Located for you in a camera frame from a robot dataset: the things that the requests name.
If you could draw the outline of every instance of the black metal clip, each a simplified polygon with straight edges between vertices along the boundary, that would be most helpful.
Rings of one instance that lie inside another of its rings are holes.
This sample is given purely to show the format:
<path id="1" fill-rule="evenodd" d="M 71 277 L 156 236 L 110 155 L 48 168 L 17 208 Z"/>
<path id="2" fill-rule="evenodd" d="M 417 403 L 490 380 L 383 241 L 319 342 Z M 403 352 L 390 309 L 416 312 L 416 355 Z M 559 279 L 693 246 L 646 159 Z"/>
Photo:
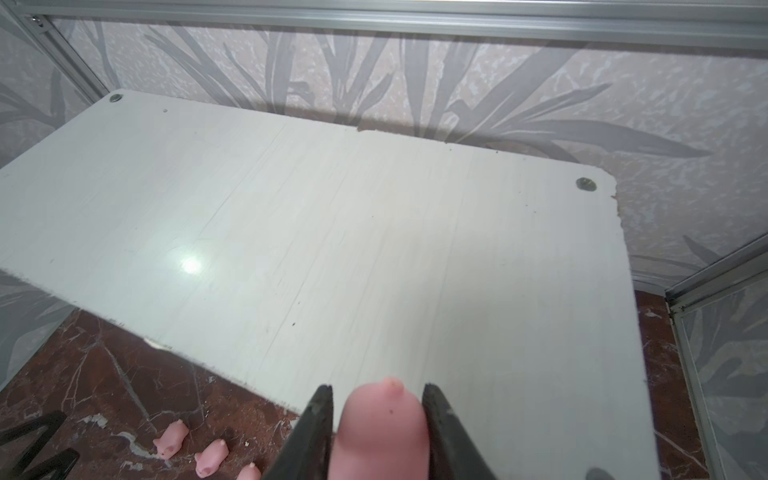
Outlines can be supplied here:
<path id="1" fill-rule="evenodd" d="M 0 432 L 0 445 L 5 445 L 37 429 L 45 428 L 43 433 L 22 452 L 15 464 L 0 469 L 0 480 L 40 480 L 40 478 L 52 472 L 53 475 L 50 477 L 50 480 L 63 480 L 66 478 L 80 458 L 80 454 L 73 449 L 59 452 L 25 472 L 25 469 L 45 447 L 45 444 L 51 440 L 66 419 L 67 416 L 64 412 L 57 410 Z"/>

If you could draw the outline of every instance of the pink figurine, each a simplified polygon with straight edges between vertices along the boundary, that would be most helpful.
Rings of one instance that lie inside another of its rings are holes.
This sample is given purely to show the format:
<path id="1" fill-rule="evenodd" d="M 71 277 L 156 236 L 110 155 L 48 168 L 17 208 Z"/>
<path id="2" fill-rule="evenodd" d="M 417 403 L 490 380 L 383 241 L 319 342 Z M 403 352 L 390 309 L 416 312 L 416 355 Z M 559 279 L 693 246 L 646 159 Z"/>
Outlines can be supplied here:
<path id="1" fill-rule="evenodd" d="M 213 440 L 202 453 L 194 454 L 194 460 L 197 462 L 197 466 L 194 471 L 200 478 L 206 478 L 214 474 L 219 469 L 219 465 L 227 455 L 230 454 L 230 450 L 227 448 L 227 443 L 222 440 Z"/>
<path id="2" fill-rule="evenodd" d="M 157 447 L 157 456 L 168 460 L 181 449 L 181 443 L 190 430 L 181 420 L 171 423 L 159 439 L 152 441 Z"/>
<path id="3" fill-rule="evenodd" d="M 331 451 L 329 480 L 427 480 L 429 431 L 419 399 L 385 378 L 346 400 Z"/>
<path id="4" fill-rule="evenodd" d="M 261 478 L 261 472 L 256 467 L 256 464 L 251 462 L 249 465 L 243 467 L 240 470 L 240 474 L 235 480 L 259 480 Z"/>

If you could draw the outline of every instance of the pink finger-shaped object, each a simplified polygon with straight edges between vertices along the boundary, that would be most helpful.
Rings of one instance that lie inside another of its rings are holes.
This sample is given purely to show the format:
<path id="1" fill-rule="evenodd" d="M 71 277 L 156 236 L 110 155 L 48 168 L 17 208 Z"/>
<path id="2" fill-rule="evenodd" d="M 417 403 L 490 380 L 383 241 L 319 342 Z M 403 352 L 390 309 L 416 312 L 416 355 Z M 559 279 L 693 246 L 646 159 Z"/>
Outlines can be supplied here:
<path id="1" fill-rule="evenodd" d="M 251 462 L 249 465 L 245 465 L 240 474 L 237 475 L 235 480 L 259 480 L 261 478 L 261 472 L 256 467 L 256 464 Z"/>
<path id="2" fill-rule="evenodd" d="M 181 420 L 171 423 L 159 439 L 152 441 L 157 447 L 157 456 L 168 460 L 181 449 L 184 437 L 190 432 L 189 428 Z"/>
<path id="3" fill-rule="evenodd" d="M 219 469 L 219 465 L 227 455 L 230 454 L 230 450 L 227 448 L 227 443 L 222 440 L 213 440 L 202 453 L 194 454 L 194 460 L 197 462 L 195 466 L 195 473 L 200 478 L 206 478 L 215 473 Z"/>
<path id="4" fill-rule="evenodd" d="M 419 399 L 398 379 L 355 389 L 333 443 L 329 480 L 426 480 L 429 430 Z"/>

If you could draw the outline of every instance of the screw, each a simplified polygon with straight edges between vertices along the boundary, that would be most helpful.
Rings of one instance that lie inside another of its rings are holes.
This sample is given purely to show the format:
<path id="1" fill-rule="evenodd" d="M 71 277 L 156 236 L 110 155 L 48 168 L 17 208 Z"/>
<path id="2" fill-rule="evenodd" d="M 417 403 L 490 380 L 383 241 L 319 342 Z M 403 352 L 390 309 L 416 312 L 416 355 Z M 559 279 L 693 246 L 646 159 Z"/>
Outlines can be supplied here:
<path id="1" fill-rule="evenodd" d="M 576 180 L 576 187 L 579 190 L 586 190 L 587 192 L 594 192 L 598 189 L 598 185 L 591 178 L 582 177 Z"/>

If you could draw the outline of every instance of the marble floor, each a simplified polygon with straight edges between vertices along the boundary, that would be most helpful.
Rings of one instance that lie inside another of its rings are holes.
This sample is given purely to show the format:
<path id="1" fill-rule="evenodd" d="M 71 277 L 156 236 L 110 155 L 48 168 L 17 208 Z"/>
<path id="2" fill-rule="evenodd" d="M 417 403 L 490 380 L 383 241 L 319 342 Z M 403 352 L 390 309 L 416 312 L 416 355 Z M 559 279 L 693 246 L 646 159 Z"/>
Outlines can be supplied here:
<path id="1" fill-rule="evenodd" d="M 663 479 L 708 478 L 670 320 L 663 299 L 637 292 L 637 311 Z M 85 312 L 74 312 L 0 392 L 0 429 L 51 410 L 68 418 L 39 459 L 72 447 L 69 478 L 192 479 L 192 455 L 224 438 L 230 455 L 209 478 L 266 468 L 291 430 L 288 412 Z M 165 462 L 152 439 L 175 419 L 190 426 Z M 27 442 L 0 447 L 0 465 Z"/>

